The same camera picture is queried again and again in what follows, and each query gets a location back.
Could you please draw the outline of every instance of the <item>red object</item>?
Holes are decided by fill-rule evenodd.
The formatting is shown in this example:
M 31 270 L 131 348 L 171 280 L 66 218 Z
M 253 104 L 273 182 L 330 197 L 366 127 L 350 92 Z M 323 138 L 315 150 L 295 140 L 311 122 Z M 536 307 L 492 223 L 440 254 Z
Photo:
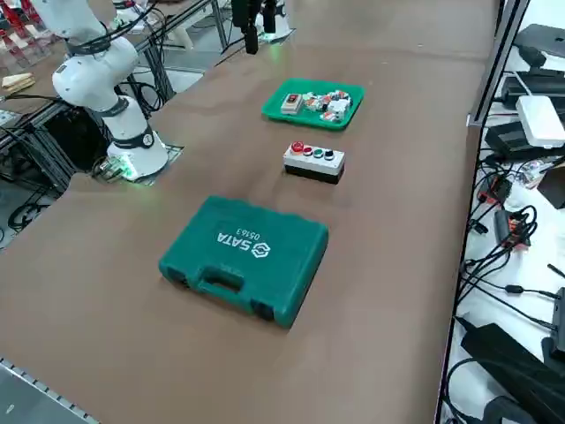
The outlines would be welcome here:
M 293 152 L 300 153 L 304 150 L 304 143 L 302 141 L 295 141 L 290 148 Z
M 36 24 L 42 24 L 41 18 L 37 10 L 32 5 L 31 0 L 21 0 L 21 8 L 24 10 L 26 16 Z
M 29 65 L 29 61 L 24 55 L 24 52 L 21 51 L 21 49 L 14 43 L 14 41 L 3 29 L 0 29 L 0 37 L 2 37 L 2 41 L 6 45 L 6 48 L 8 49 L 10 54 L 16 58 L 20 66 L 26 67 L 27 65 Z
M 21 38 L 25 38 L 26 35 L 22 34 L 22 29 L 24 27 L 24 24 L 22 23 L 21 20 L 19 20 L 18 14 L 8 4 L 6 4 L 4 0 L 0 0 L 0 7 L 2 8 L 2 13 L 4 14 L 4 17 L 6 18 L 10 26 L 14 28 L 18 36 Z

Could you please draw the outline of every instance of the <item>table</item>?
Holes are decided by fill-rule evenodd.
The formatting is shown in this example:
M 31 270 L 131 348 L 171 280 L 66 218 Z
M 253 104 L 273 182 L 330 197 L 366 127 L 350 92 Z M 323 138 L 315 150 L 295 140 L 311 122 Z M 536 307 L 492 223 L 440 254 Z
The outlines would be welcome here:
M 293 4 L 288 42 L 234 56 L 154 115 L 185 146 L 156 185 L 77 175 L 10 244 L 0 352 L 106 423 L 430 422 L 478 145 L 465 115 L 494 12 Z M 364 86 L 350 127 L 262 118 L 291 76 Z M 294 140 L 345 151 L 340 184 L 284 175 Z M 291 330 L 162 280 L 159 257 L 209 194 L 329 225 Z

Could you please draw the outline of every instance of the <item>white device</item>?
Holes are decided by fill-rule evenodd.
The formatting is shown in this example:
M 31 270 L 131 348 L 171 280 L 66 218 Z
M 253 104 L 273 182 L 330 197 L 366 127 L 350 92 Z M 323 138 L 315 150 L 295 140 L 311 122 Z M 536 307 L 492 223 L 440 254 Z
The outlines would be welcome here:
M 145 11 L 145 5 L 147 4 L 147 0 L 142 2 L 141 0 L 133 1 L 133 0 L 112 0 L 114 7 L 116 8 L 116 18 L 114 19 L 114 23 L 116 26 L 122 26 L 123 24 L 128 24 L 133 22 L 135 19 L 139 18 L 139 15 Z M 132 29 L 132 33 L 141 33 L 145 29 L 145 22 L 149 25 L 153 25 L 156 22 L 156 19 L 151 16 L 147 16 L 145 19 L 138 22 L 135 27 Z
M 274 34 L 265 33 L 263 26 L 263 15 L 262 10 L 257 13 L 257 18 L 255 19 L 255 26 L 257 27 L 257 34 L 261 34 L 260 38 L 266 42 L 274 42 L 280 40 L 292 33 L 292 29 L 289 24 L 289 15 L 286 12 L 286 5 L 284 0 L 278 0 L 275 7 L 275 28 L 276 32 Z
M 302 107 L 304 98 L 302 95 L 289 94 L 282 101 L 281 113 L 285 115 L 297 115 Z
M 329 148 L 292 143 L 282 157 L 289 174 L 337 184 L 345 169 L 345 153 Z
M 522 95 L 516 109 L 529 144 L 539 148 L 560 148 L 565 144 L 565 130 L 549 97 Z
M 106 28 L 87 0 L 32 0 L 47 29 L 67 39 L 74 56 L 53 74 L 53 86 L 66 102 L 93 110 L 109 128 L 108 156 L 131 167 L 131 181 L 156 173 L 168 160 L 165 146 L 146 121 L 135 99 L 118 96 L 114 87 L 129 76 L 139 61 L 133 45 L 116 38 L 99 53 L 79 51 L 81 44 L 106 34 Z

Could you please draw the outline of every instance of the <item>black cable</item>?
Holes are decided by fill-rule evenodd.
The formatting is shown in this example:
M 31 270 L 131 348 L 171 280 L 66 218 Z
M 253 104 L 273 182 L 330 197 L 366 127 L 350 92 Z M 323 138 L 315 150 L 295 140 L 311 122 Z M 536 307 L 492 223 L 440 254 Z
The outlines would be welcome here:
M 527 219 L 524 214 L 527 210 L 531 210 L 531 220 L 529 222 L 525 222 L 525 219 Z M 506 266 L 506 264 L 509 261 L 509 254 L 512 251 L 512 249 L 514 249 L 514 247 L 516 247 L 517 245 L 519 245 L 520 243 L 523 243 L 525 239 L 528 239 L 529 237 L 531 237 L 533 235 L 533 233 L 537 230 L 538 228 L 538 211 L 532 206 L 526 206 L 520 210 L 518 210 L 517 212 L 514 212 L 512 215 L 514 216 L 520 216 L 524 218 L 524 223 L 523 223 L 523 228 L 520 229 L 520 233 L 516 234 L 514 231 L 510 232 L 508 234 L 508 236 L 501 240 L 501 242 L 496 245 L 493 250 L 491 250 L 485 257 L 479 259 L 479 260 L 471 260 L 471 261 L 467 261 L 464 266 L 475 266 L 475 269 L 470 273 L 470 275 L 467 278 L 463 279 L 463 285 L 461 286 L 460 290 L 457 292 L 457 301 L 456 304 L 459 305 L 461 304 L 461 302 L 463 301 L 463 299 L 465 297 L 467 297 L 469 295 L 469 293 L 473 290 L 473 288 L 475 288 L 477 286 L 477 282 L 473 282 L 472 280 L 476 277 L 476 276 L 480 276 L 482 278 L 484 278 L 485 276 L 492 274 L 495 270 L 501 269 L 504 266 Z M 511 237 L 515 237 L 518 236 L 516 239 L 514 239 L 512 241 L 512 243 L 507 244 L 507 242 L 509 241 L 509 239 Z M 504 263 L 502 265 L 500 265 L 499 267 L 495 268 L 495 269 L 490 269 L 488 270 L 486 273 L 484 274 L 480 274 L 484 269 L 486 269 L 486 267 L 489 267 L 490 265 L 494 264 L 496 261 L 498 261 L 502 256 L 506 255 L 506 260 L 504 261 Z M 466 287 L 467 284 L 471 285 L 471 288 L 465 293 L 463 294 L 463 290 Z
M 22 99 L 43 99 L 49 100 L 55 103 L 63 103 L 69 104 L 65 100 L 61 99 L 60 97 L 50 96 L 50 95 L 21 95 L 19 93 L 13 93 L 11 95 L 7 95 L 4 97 L 4 101 L 7 102 L 8 100 L 22 100 Z
M 127 82 L 122 82 L 118 85 L 121 86 L 125 84 L 129 85 L 132 88 L 133 93 L 137 98 L 139 106 L 145 112 L 147 112 L 146 113 L 147 115 L 150 115 L 152 112 L 156 112 L 157 110 L 162 108 L 162 106 L 166 102 L 164 96 L 159 92 L 159 90 L 157 90 L 156 87 L 152 86 L 151 84 L 147 84 L 146 82 L 127 81 Z M 157 95 L 157 100 L 155 101 L 154 104 L 151 104 L 147 101 L 146 97 L 143 95 L 143 88 L 149 88 L 155 92 L 155 94 Z
M 143 13 L 141 13 L 136 19 L 132 22 L 128 22 L 127 24 L 116 28 L 113 31 L 107 31 L 106 34 L 101 35 L 99 37 L 94 38 L 88 42 L 83 42 L 77 46 L 73 46 L 76 51 L 80 51 L 84 54 L 95 54 L 100 50 L 103 51 L 103 48 L 107 46 L 110 42 L 113 42 L 115 39 L 121 37 L 124 34 L 129 33 L 141 20 L 146 18 L 149 13 L 155 10 L 159 0 L 154 0 L 154 3 L 151 4 Z
M 547 392 L 548 394 L 553 395 L 556 398 L 559 398 L 560 400 L 562 400 L 563 402 L 565 402 L 565 393 L 561 393 L 559 391 L 553 390 L 551 387 L 546 386 L 545 384 L 543 384 L 542 382 L 539 382 L 538 380 L 536 380 L 536 378 L 531 377 L 530 375 L 523 373 L 522 371 L 515 369 L 513 367 L 508 366 L 507 364 L 503 364 L 501 362 L 498 362 L 496 360 L 484 360 L 484 359 L 478 359 L 478 358 L 467 358 L 466 360 L 460 360 L 459 362 L 457 362 L 448 372 L 447 378 L 446 378 L 446 384 L 445 384 L 445 402 L 446 404 L 448 404 L 449 409 L 451 409 L 451 411 L 455 412 L 454 415 L 457 416 L 457 418 L 461 418 L 465 421 L 467 421 L 468 423 L 479 423 L 481 422 L 481 420 L 472 417 L 470 415 L 467 415 L 463 412 L 461 412 L 459 409 L 456 408 L 455 405 L 453 405 L 453 402 L 451 402 L 451 397 L 449 396 L 449 382 L 451 381 L 451 378 L 453 377 L 453 374 L 455 373 L 455 371 L 462 367 L 465 364 L 468 364 L 470 362 L 477 362 L 479 365 L 483 365 L 483 364 L 489 364 L 489 365 L 494 365 L 495 367 L 499 367 L 502 369 L 505 369 L 506 371 L 514 374 L 514 375 L 518 375 L 520 377 L 522 377 L 525 380 L 528 380 L 528 382 L 534 386 L 537 386 L 540 390 L 544 390 L 545 392 Z
M 536 293 L 536 294 L 539 294 L 541 296 L 545 296 L 545 297 L 547 297 L 549 299 L 553 299 L 553 300 L 561 299 L 561 296 L 559 296 L 558 294 L 551 293 L 550 291 L 524 289 L 523 286 L 517 285 L 517 284 L 498 285 L 498 284 L 495 284 L 495 283 L 491 283 L 488 280 L 485 280 L 483 277 L 477 276 L 475 278 L 479 281 L 482 281 L 486 285 L 490 285 L 491 287 L 493 287 L 495 289 L 504 290 L 508 294 L 520 295 L 522 293 Z
M 498 249 L 500 248 L 501 245 L 497 245 L 494 249 Z M 463 300 L 472 292 L 472 290 L 476 287 L 477 282 L 473 282 L 473 280 L 475 279 L 475 277 L 477 275 L 479 275 L 479 273 L 481 271 L 483 271 L 483 269 L 491 266 L 492 264 L 494 264 L 495 262 L 497 262 L 501 257 L 506 256 L 505 261 L 502 263 L 502 265 L 500 265 L 499 267 L 496 267 L 495 269 L 490 270 L 488 273 L 486 274 L 491 274 L 494 271 L 497 271 L 503 267 L 505 267 L 508 262 L 509 262 L 509 249 L 503 249 L 502 251 L 498 252 L 494 257 L 492 258 L 482 258 L 481 260 L 479 260 L 479 265 L 469 274 L 469 276 L 467 278 L 462 278 L 463 281 L 463 285 L 461 286 L 461 289 L 459 290 L 459 292 L 457 293 L 457 301 L 456 301 L 456 305 L 460 305 L 461 302 L 463 302 Z M 467 287 L 467 285 L 470 285 L 471 288 L 466 292 L 463 293 L 465 287 Z
M 501 298 L 498 298 L 496 296 L 494 296 L 492 293 L 486 291 L 485 289 L 483 289 L 481 286 L 479 285 L 475 285 L 475 288 L 477 290 L 479 290 L 480 292 L 483 292 L 485 295 L 487 295 L 488 297 L 496 300 L 497 302 L 501 303 L 502 305 L 504 305 L 505 307 L 512 309 L 514 312 L 516 312 L 517 314 L 520 314 L 522 317 L 524 317 L 526 320 L 531 321 L 535 324 L 538 324 L 546 329 L 550 329 L 551 331 L 557 331 L 557 326 L 553 325 L 551 322 L 546 322 L 543 320 L 540 320 L 538 318 L 534 318 L 531 315 L 528 315 L 527 313 L 521 311 L 520 309 L 518 309 L 517 307 L 514 307 L 513 305 L 510 305 L 507 301 L 502 300 Z
M 475 206 L 475 208 L 472 209 L 469 216 L 475 215 L 475 213 L 477 213 L 477 211 L 478 211 L 478 208 L 480 208 L 483 203 L 484 203 L 483 201 L 480 201 L 479 203 L 477 203 L 477 206 Z
M 563 271 L 561 271 L 559 268 L 557 268 L 555 265 L 552 265 L 551 263 L 547 264 L 547 267 L 549 269 L 551 269 L 555 274 L 557 274 L 558 276 L 560 276 L 561 278 L 565 278 L 565 273 Z
M 472 219 L 471 221 L 474 223 L 480 223 L 480 220 L 483 219 L 486 215 L 488 215 L 488 213 L 493 210 L 494 208 L 496 208 L 498 205 L 500 205 L 500 203 L 497 201 L 496 203 L 493 203 L 491 206 L 489 206 L 482 214 L 480 214 L 478 216 L 478 218 L 476 219 Z
M 226 51 L 228 51 L 228 49 L 229 49 L 231 46 L 234 46 L 234 45 L 238 44 L 239 42 L 242 42 L 242 41 L 244 40 L 244 38 L 245 38 L 245 36 L 243 36 L 243 37 L 241 37 L 241 38 L 238 38 L 238 39 L 235 40 L 234 42 L 228 43 L 228 45 L 225 47 L 225 49 L 222 50 L 222 53 L 220 53 L 220 54 L 223 55 Z
M 214 65 L 214 67 L 219 66 L 220 64 L 223 64 L 226 60 L 234 57 L 237 53 L 239 53 L 241 50 L 243 50 L 245 48 L 245 45 L 241 46 L 239 49 L 237 49 L 236 51 L 228 54 L 226 57 L 224 57 L 220 62 L 218 62 L 217 64 Z

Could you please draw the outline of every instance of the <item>metal frame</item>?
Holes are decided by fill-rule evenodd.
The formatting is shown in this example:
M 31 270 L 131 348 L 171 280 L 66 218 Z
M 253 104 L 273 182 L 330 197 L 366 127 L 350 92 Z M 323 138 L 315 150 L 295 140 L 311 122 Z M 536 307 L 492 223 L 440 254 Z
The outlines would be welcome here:
M 493 49 L 486 62 L 486 72 L 480 82 L 478 97 L 468 117 L 468 126 L 484 125 L 510 49 L 529 4 L 530 0 L 508 0 L 494 38 Z
M 228 45 L 228 41 L 217 0 L 201 0 L 196 4 L 193 4 L 168 20 L 165 25 L 154 30 L 154 32 L 145 40 L 135 45 L 136 50 L 139 53 L 143 53 L 146 57 L 147 63 L 155 75 L 155 85 L 157 89 L 163 93 L 166 101 L 170 100 L 175 95 L 175 91 L 170 84 L 169 77 L 165 71 L 165 66 L 161 62 L 161 52 L 157 44 L 157 40 L 179 27 L 193 14 L 197 13 L 209 4 L 212 6 L 215 24 L 220 37 L 220 43 L 222 44 L 222 48 L 225 49 Z M 5 137 L 0 138 L 0 150 L 10 148 L 19 142 L 22 143 L 30 156 L 32 156 L 38 164 L 41 171 L 49 178 L 56 190 L 60 193 L 66 190 L 66 187 L 71 181 L 72 175 L 77 171 L 77 169 L 66 153 L 60 148 L 57 141 L 49 134 L 49 132 L 46 131 L 43 124 L 67 108 L 68 106 L 60 102 L 45 104 L 34 112 L 25 123 L 23 123 L 23 125 L 31 125 L 34 128 L 42 129 L 42 131 L 30 134 L 23 130 L 19 130 L 14 131 L 16 135 L 19 136 L 16 140 L 13 139 L 11 135 L 6 135 Z

